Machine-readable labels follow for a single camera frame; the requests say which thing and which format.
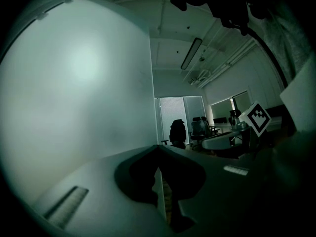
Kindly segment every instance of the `black chair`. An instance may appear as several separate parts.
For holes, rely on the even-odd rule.
[[[186,141],[186,138],[187,138],[186,128],[183,124],[184,122],[182,121],[182,119],[174,120],[171,125],[170,135],[169,135],[169,139],[172,145],[174,147],[181,148],[181,149],[186,148],[186,145],[184,144],[184,142]]]

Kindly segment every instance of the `ceiling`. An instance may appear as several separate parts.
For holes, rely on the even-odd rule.
[[[154,70],[178,70],[195,38],[203,40],[187,71],[213,71],[222,65],[249,37],[223,28],[208,6],[188,5],[181,11],[169,0],[112,0],[148,22]]]

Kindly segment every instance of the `ceiling beam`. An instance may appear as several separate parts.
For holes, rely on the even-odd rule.
[[[168,70],[168,71],[184,71],[179,66],[171,66],[171,65],[158,65],[158,66],[152,66],[153,70]]]
[[[159,35],[161,33],[161,27],[162,27],[162,23],[163,23],[163,14],[164,14],[165,5],[166,5],[166,1],[162,1],[161,2],[161,11],[160,11],[160,23],[158,25],[158,33],[159,33]]]
[[[117,3],[117,4],[121,4],[121,3],[125,3],[125,2],[131,2],[131,1],[142,1],[142,0],[113,0],[114,3]],[[209,13],[211,14],[211,11],[210,10],[207,10],[207,9],[204,9],[200,6],[193,6],[193,5],[190,5],[190,4],[187,4],[188,6],[191,6],[192,8],[195,8],[195,9],[198,9],[198,10],[201,10],[201,11],[204,11],[206,13]]]
[[[160,43],[157,44],[157,54],[156,54],[156,65],[158,64],[158,55],[159,55]]]
[[[204,32],[202,33],[202,36],[201,36],[201,39],[204,41],[205,40],[205,37],[206,35],[208,34],[208,32],[211,30],[211,28],[215,25],[216,21],[218,19],[215,19],[214,21],[212,21],[207,27],[206,29],[204,30]]]

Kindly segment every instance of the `office chair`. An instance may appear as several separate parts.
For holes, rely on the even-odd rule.
[[[184,142],[186,141],[187,134],[186,128],[183,125],[184,122],[182,119],[176,119],[172,122],[169,139],[174,147],[185,149],[186,145]]]
[[[203,139],[211,137],[212,132],[206,120],[201,120],[200,117],[193,118],[191,126],[192,132],[190,132],[190,138],[193,141],[194,145],[192,149],[194,150],[196,146],[199,146],[201,144],[201,141]]]

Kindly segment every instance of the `ceiling pipe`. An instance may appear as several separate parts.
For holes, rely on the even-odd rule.
[[[242,53],[239,54],[239,56],[232,58],[231,61],[227,61],[225,64],[222,64],[223,67],[221,68],[221,71],[217,72],[215,75],[208,78],[206,81],[201,83],[198,88],[202,88],[205,85],[207,85],[209,82],[215,80],[217,77],[219,77],[223,72],[225,72],[228,68],[230,68],[232,65],[234,65],[238,60],[240,60],[242,57],[244,57],[253,47],[255,47],[256,44],[249,45],[247,49],[245,49]]]
[[[240,48],[237,52],[235,52],[230,58],[228,58],[225,62],[223,62],[220,66],[218,66],[214,72],[216,72],[217,70],[221,69],[223,66],[223,70],[214,74],[214,72],[211,74],[211,76],[206,79],[204,82],[202,82],[198,88],[202,88],[204,87],[205,85],[207,85],[209,82],[211,82],[212,80],[214,80],[215,78],[217,78],[220,74],[222,74],[226,69],[230,68],[233,63],[231,62],[232,60],[234,60],[235,62],[239,59],[241,59],[244,55],[244,53],[247,53],[248,51],[248,48],[252,48],[254,47],[254,45],[247,45],[247,42],[245,45],[242,46],[242,48]]]
[[[216,69],[214,69],[212,71],[212,73],[216,73],[219,69],[221,69],[221,67],[227,63],[229,63],[230,61],[232,61],[233,59],[235,59],[235,57],[239,57],[240,54],[243,54],[244,51],[247,50],[247,48],[251,45],[255,45],[256,43],[254,42],[253,39],[249,39],[248,41],[246,41],[239,49],[237,49],[225,62],[223,62],[221,65],[217,66]]]
[[[186,76],[184,77],[183,81],[186,80],[186,78],[189,76],[189,74],[191,74],[193,68],[195,67],[195,65],[198,63],[198,59],[197,61],[193,64],[193,66],[190,68],[189,72],[186,74]]]
[[[207,73],[207,70],[203,70],[203,71],[199,74],[198,78],[204,76],[206,73]]]
[[[234,61],[230,62],[229,65],[226,65],[225,67],[222,68],[222,70],[220,72],[218,72],[211,80],[215,80],[216,78],[218,78],[223,72],[225,72],[227,69],[229,69],[232,65],[234,65],[238,60],[240,60],[241,58],[243,58],[245,55],[247,55],[256,45],[252,45],[249,47],[249,49],[243,53],[240,57],[237,57]]]
[[[227,36],[229,33],[231,33],[231,32],[232,32],[231,29],[229,29],[228,31],[226,31],[225,34],[218,40],[218,42],[221,42],[222,39],[226,38],[226,36]],[[220,50],[220,48],[221,48],[222,45],[220,45],[219,48],[216,49],[215,53],[212,53],[212,54],[209,56],[209,58],[207,59],[207,60],[211,59],[209,62],[211,62],[212,59],[214,58],[214,56],[219,52],[219,50]]]
[[[216,73],[215,75],[212,73],[210,78],[206,79],[200,85],[198,85],[198,88],[202,88],[205,85],[207,85],[209,82],[217,78],[220,74],[222,74],[224,71],[226,71],[228,68],[230,68],[234,63],[236,63],[238,60],[240,60],[243,56],[245,56],[253,47],[256,46],[256,42],[253,39],[250,39],[246,41],[241,48],[239,48],[234,54],[232,54],[228,59],[226,59],[220,66],[218,66],[214,72],[222,69],[220,72]]]
[[[115,1],[113,1],[113,2],[116,3],[116,4],[120,4],[120,3],[131,2],[131,1],[142,1],[142,0],[115,0]],[[204,11],[204,12],[206,12],[206,13],[208,13],[208,14],[211,14],[211,11],[210,11],[210,10],[204,9],[204,8],[202,8],[202,7],[193,6],[193,5],[190,5],[190,4],[188,4],[188,6],[190,6],[190,7],[192,7],[192,8],[195,8],[195,9],[198,9],[198,10],[201,10],[201,11]]]

